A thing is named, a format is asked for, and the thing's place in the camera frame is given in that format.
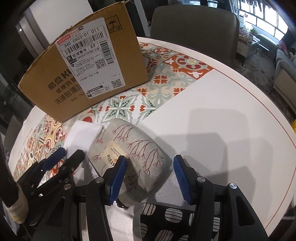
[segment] chair backrest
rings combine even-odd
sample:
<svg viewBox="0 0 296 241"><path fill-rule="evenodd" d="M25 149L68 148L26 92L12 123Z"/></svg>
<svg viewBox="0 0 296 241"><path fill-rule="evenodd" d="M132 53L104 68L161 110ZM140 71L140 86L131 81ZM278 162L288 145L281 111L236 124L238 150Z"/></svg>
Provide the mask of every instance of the chair backrest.
<svg viewBox="0 0 296 241"><path fill-rule="evenodd" d="M11 121L8 125L5 138L3 141L3 145L6 149L6 151L10 154L11 149L15 143L15 140L17 139L17 136L22 128L22 123L13 116L11 118Z"/></svg>
<svg viewBox="0 0 296 241"><path fill-rule="evenodd" d="M206 54L228 66L237 50L239 20L232 12L206 6L170 5L154 11L150 36Z"/></svg>

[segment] black patterned fabric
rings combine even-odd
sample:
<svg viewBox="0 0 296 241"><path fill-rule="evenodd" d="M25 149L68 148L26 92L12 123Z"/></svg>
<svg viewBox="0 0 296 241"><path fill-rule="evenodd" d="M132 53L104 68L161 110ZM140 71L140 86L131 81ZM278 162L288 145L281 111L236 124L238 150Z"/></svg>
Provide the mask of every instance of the black patterned fabric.
<svg viewBox="0 0 296 241"><path fill-rule="evenodd" d="M194 211L143 203L141 234L143 241L187 241ZM212 238L219 230L220 218L215 215Z"/></svg>

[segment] brown rim line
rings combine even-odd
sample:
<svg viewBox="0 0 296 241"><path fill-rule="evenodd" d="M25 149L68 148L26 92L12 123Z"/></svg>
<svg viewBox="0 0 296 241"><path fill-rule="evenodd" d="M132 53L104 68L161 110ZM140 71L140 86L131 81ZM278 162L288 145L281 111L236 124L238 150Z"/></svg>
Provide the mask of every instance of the brown rim line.
<svg viewBox="0 0 296 241"><path fill-rule="evenodd" d="M283 127L283 125L280 123L280 121L275 117L275 115L255 96L255 95L253 95L250 91L248 91L245 87L243 87L241 84L239 84L238 82L236 82L234 79L232 79L232 78L230 78L228 75L226 75L225 73L222 73L221 71L219 71L219 70L217 70L217 69L215 69L214 67L212 67L214 70L216 70L216 71L218 71L219 73L221 73L221 74L223 74L223 75L225 75L226 77L228 77L229 79L231 79L232 81L234 81L235 83L237 83L240 87L242 87L244 90L246 90L248 93L250 93L256 100L258 100L268 111L269 111L269 113L271 113L271 115L277 120L277 122L281 125L281 127L284 129L284 131L286 132L286 134L287 134L287 136L290 138L290 140L291 140L291 142L293 143L293 145L294 145L294 147L295 147L295 149L296 149L296 146L295 146L295 144L294 144L294 142L293 142L293 140L292 140L292 138L289 136L289 134L287 133L287 131L285 130L285 128ZM284 200L286 199L286 196L287 196L287 194L288 194L288 192L289 192L289 189L290 189L290 187L291 187L291 185L292 185L292 181L293 181L293 179L294 179L294 176L295 176L295 173L296 173L296 167L295 167L295 169L294 169L294 173L293 173L293 177L292 177L292 179L291 179L291 182L290 182L290 184L289 184L289 187L288 187L288 190L287 190L287 192L286 192L286 194L285 194L285 196L284 196L284 199L282 200L282 202L281 202L281 204L280 204L280 206L279 206L279 208L277 209L277 211L275 212L275 214L273 215L273 217L271 218L271 220L269 221L269 223L266 225L266 227L264 227L265 229L269 226L269 224L271 223L271 221L274 219L274 217L276 216L276 214L277 214L277 212L279 211L279 209L281 208L281 206L282 206L282 204L283 204L283 202L284 202Z"/></svg>

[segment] cardboard box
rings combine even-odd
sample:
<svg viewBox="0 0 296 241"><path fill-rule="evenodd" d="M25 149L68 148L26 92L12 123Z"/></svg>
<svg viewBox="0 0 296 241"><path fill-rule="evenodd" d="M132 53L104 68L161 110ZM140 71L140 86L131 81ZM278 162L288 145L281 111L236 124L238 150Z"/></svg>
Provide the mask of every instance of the cardboard box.
<svg viewBox="0 0 296 241"><path fill-rule="evenodd" d="M144 58L125 2L117 2L66 30L33 62L18 87L45 113L64 122L147 81Z"/></svg>

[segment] umbrella symbol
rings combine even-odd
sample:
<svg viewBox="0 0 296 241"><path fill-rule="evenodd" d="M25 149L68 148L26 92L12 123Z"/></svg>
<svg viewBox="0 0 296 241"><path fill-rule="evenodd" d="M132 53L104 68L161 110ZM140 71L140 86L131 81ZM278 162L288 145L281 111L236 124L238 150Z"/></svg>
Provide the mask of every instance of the umbrella symbol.
<svg viewBox="0 0 296 241"><path fill-rule="evenodd" d="M112 24L112 28L114 28L114 23L116 23L116 21L111 20L111 21L108 23L108 25Z"/></svg>

